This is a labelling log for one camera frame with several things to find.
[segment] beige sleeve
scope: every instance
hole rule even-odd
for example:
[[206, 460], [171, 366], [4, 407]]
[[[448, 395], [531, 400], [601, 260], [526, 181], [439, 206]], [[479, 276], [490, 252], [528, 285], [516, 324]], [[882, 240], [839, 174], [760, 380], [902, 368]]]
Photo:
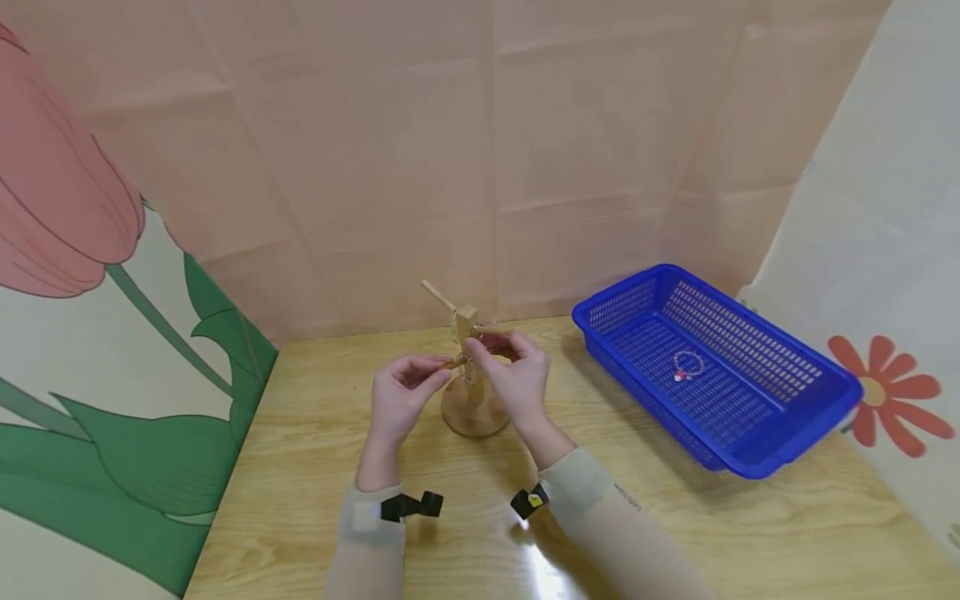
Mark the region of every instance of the beige sleeve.
[[713, 600], [677, 543], [589, 452], [570, 452], [540, 481], [557, 522], [623, 600]]
[[344, 495], [323, 600], [403, 598], [406, 526], [380, 518], [380, 503], [398, 494], [400, 486], [370, 493], [352, 488]]

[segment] left hand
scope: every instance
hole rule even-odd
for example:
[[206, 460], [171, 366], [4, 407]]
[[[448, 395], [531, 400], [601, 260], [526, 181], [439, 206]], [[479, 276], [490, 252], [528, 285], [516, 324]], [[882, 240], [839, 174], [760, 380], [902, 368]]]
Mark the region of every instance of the left hand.
[[370, 432], [360, 458], [356, 486], [361, 492], [400, 483], [400, 445], [413, 431], [427, 400], [450, 380], [441, 367], [448, 356], [407, 354], [373, 376]]
[[406, 354], [373, 376], [368, 440], [399, 447], [413, 431], [427, 400], [450, 380], [447, 356]]

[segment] plastic basket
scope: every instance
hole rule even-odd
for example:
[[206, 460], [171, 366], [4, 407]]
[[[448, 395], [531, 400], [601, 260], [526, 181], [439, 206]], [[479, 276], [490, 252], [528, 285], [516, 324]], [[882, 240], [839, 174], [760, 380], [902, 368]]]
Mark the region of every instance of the plastic basket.
[[[573, 321], [590, 354], [710, 470], [767, 477], [863, 396], [826, 356], [674, 265], [584, 300]], [[678, 362], [702, 372], [678, 381]]]

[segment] wooden toy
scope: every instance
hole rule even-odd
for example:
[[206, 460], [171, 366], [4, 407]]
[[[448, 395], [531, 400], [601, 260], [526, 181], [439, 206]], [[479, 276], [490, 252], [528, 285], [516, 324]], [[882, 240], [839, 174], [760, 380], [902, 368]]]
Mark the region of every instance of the wooden toy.
[[453, 337], [460, 345], [460, 355], [444, 365], [447, 369], [463, 367], [463, 371], [455, 375], [444, 390], [440, 404], [444, 420], [450, 429], [464, 437], [492, 436], [503, 429], [509, 419], [489, 382], [484, 380], [483, 372], [477, 369], [469, 358], [467, 339], [492, 333], [507, 335], [513, 330], [509, 327], [480, 324], [475, 307], [469, 304], [458, 307], [426, 280], [421, 281], [420, 285], [450, 310]]

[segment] wrist strap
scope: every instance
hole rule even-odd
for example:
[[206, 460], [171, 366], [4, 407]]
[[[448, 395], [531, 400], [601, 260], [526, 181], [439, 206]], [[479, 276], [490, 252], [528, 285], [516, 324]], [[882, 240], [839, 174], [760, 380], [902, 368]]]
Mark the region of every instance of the wrist strap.
[[402, 493], [380, 503], [380, 518], [400, 523], [410, 515], [437, 517], [443, 506], [444, 497], [438, 493], [424, 492], [420, 500]]
[[538, 483], [531, 491], [520, 490], [510, 501], [510, 507], [523, 520], [530, 518], [536, 509], [548, 503], [550, 498], [546, 495], [543, 484]]

